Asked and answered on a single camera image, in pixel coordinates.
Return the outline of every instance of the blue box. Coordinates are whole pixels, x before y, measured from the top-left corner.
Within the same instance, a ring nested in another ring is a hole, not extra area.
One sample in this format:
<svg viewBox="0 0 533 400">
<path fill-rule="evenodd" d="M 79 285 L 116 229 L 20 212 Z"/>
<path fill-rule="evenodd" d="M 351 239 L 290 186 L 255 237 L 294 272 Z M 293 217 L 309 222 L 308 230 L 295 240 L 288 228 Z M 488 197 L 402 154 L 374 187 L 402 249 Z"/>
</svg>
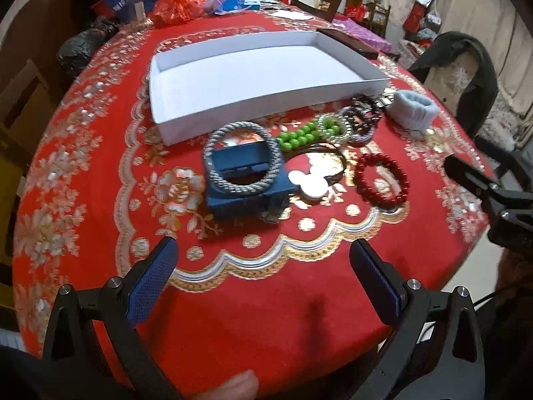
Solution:
<svg viewBox="0 0 533 400">
<path fill-rule="evenodd" d="M 268 170 L 270 152 L 264 141 L 239 144 L 213 151 L 215 170 L 225 179 L 250 176 Z M 282 166 L 274 184 L 261 194 L 239 196 L 221 192 L 209 179 L 207 181 L 207 207 L 215 220 L 223 221 L 235 217 L 259 215 L 262 212 L 281 211 L 289 206 L 289 194 L 296 192 L 290 182 L 285 166 Z"/>
<path fill-rule="evenodd" d="M 261 0 L 244 0 L 244 7 L 247 10 L 261 9 Z"/>
</svg>

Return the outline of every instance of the beaded bracelet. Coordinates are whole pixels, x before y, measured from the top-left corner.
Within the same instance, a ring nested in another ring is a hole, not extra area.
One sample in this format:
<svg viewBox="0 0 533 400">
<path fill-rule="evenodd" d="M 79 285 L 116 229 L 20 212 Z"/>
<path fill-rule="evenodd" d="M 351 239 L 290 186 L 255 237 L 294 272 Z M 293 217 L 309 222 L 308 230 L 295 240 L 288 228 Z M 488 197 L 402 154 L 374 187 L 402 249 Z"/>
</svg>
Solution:
<svg viewBox="0 0 533 400">
<path fill-rule="evenodd" d="M 345 117 L 352 127 L 353 135 L 351 136 L 350 142 L 359 145 L 368 144 L 372 140 L 381 117 L 380 115 L 374 116 L 356 106 L 345 106 L 339 111 L 339 114 Z M 361 123 L 355 121 L 356 116 L 362 120 Z"/>
<path fill-rule="evenodd" d="M 399 182 L 401 191 L 397 196 L 387 198 L 374 191 L 363 179 L 364 168 L 375 165 L 381 165 L 388 168 L 394 178 Z M 393 161 L 390 157 L 382 155 L 381 153 L 369 153 L 359 158 L 357 166 L 355 167 L 354 181 L 357 191 L 361 194 L 363 200 L 369 201 L 378 207 L 392 209 L 407 201 L 407 195 L 409 194 L 409 181 L 407 180 L 407 175 L 401 170 L 396 161 Z"/>
<path fill-rule="evenodd" d="M 278 135 L 279 147 L 284 153 L 298 149 L 305 145 L 321 140 L 318 130 L 316 130 L 317 119 L 311 120 L 300 129 L 292 132 L 282 132 Z"/>
<path fill-rule="evenodd" d="M 318 118 L 316 129 L 320 136 L 331 144 L 351 141 L 353 129 L 348 121 L 336 113 L 325 113 Z"/>
<path fill-rule="evenodd" d="M 215 166 L 213 164 L 213 149 L 215 147 L 215 143 L 225 137 L 229 132 L 233 132 L 237 129 L 249 129 L 257 133 L 263 138 L 263 140 L 265 140 L 268 150 L 270 151 L 270 168 L 266 172 L 265 177 L 258 182 L 251 183 L 249 185 L 236 185 L 228 182 L 226 179 L 220 176 L 217 171 L 215 171 Z M 281 156 L 278 142 L 272 138 L 272 135 L 270 135 L 265 128 L 250 121 L 236 121 L 235 123 L 224 125 L 220 129 L 215 130 L 209 141 L 205 144 L 203 156 L 206 174 L 209 177 L 211 184 L 213 184 L 215 188 L 222 192 L 234 193 L 243 196 L 265 192 L 274 184 L 283 165 L 283 158 Z"/>
</svg>

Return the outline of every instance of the finger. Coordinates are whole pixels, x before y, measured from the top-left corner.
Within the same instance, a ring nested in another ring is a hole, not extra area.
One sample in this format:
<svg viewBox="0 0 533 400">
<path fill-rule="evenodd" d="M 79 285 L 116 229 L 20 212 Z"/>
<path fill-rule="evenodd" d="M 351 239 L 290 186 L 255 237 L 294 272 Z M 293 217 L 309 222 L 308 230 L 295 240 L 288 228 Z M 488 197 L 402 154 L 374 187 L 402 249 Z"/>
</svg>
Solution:
<svg viewBox="0 0 533 400">
<path fill-rule="evenodd" d="M 212 391 L 198 394 L 193 400 L 253 400 L 258 388 L 258 378 L 252 370 L 248 370 L 233 376 Z"/>
</svg>

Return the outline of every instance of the metal bangle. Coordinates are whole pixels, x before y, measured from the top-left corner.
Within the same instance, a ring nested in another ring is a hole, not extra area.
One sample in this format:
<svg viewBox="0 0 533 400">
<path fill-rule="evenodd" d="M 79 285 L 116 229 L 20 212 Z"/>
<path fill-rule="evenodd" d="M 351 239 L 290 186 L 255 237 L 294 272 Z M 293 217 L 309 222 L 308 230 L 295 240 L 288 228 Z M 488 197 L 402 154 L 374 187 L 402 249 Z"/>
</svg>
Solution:
<svg viewBox="0 0 533 400">
<path fill-rule="evenodd" d="M 342 135 L 329 135 L 326 131 L 326 120 L 331 120 L 340 127 Z M 349 142 L 353 137 L 353 129 L 350 123 L 342 116 L 339 116 L 336 113 L 325 113 L 322 114 L 316 123 L 316 130 L 320 136 L 331 144 L 343 144 Z"/>
<path fill-rule="evenodd" d="M 215 171 L 215 166 L 213 164 L 213 149 L 217 141 L 225 137 L 226 134 L 237 129 L 248 129 L 260 135 L 263 140 L 265 140 L 268 150 L 270 151 L 270 168 L 266 172 L 265 177 L 258 182 L 251 183 L 249 185 L 236 185 L 228 182 L 226 179 L 223 179 L 223 177 L 220 176 L 217 171 Z M 283 157 L 281 155 L 278 142 L 265 128 L 250 121 L 236 121 L 215 130 L 209 141 L 205 144 L 203 156 L 206 174 L 213 186 L 222 192 L 234 193 L 243 196 L 265 192 L 274 184 L 279 172 L 281 171 L 281 167 L 283 166 Z"/>
<path fill-rule="evenodd" d="M 355 128 L 353 128 L 352 125 L 350 125 L 350 123 L 348 123 L 350 128 L 352 128 L 353 130 L 352 136 L 350 137 L 349 142 L 354 143 L 354 144 L 360 144 L 360 145 L 368 144 L 372 140 L 372 138 L 374 138 L 374 133 L 376 132 L 376 126 L 366 121 L 368 117 L 366 111 L 358 110 L 357 108 L 353 106 L 345 106 L 342 110 L 339 111 L 339 113 L 341 116 L 345 117 L 345 115 L 348 112 L 352 112 L 352 111 L 355 111 L 356 113 L 358 113 L 359 117 L 361 117 L 361 119 L 364 120 L 367 123 L 367 125 L 370 126 L 370 129 L 368 130 L 366 134 L 361 135 L 357 133 Z"/>
</svg>

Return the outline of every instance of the red beaded bracelet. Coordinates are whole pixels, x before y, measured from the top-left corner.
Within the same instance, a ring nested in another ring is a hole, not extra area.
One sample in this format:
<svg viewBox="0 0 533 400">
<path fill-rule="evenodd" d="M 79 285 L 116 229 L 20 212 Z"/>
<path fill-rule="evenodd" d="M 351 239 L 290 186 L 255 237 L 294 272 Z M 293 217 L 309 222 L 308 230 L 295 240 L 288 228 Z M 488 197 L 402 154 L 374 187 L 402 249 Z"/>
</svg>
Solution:
<svg viewBox="0 0 533 400">
<path fill-rule="evenodd" d="M 386 197 L 379 192 L 374 191 L 363 179 L 363 170 L 366 166 L 381 165 L 388 168 L 394 175 L 401 187 L 400 193 L 395 197 Z M 407 201 L 407 194 L 409 194 L 409 181 L 407 175 L 401 170 L 396 161 L 390 157 L 382 155 L 382 153 L 369 153 L 359 158 L 357 166 L 355 167 L 354 175 L 355 185 L 357 191 L 361 194 L 364 201 L 382 207 L 384 209 L 392 209 L 395 206 L 405 203 Z"/>
</svg>

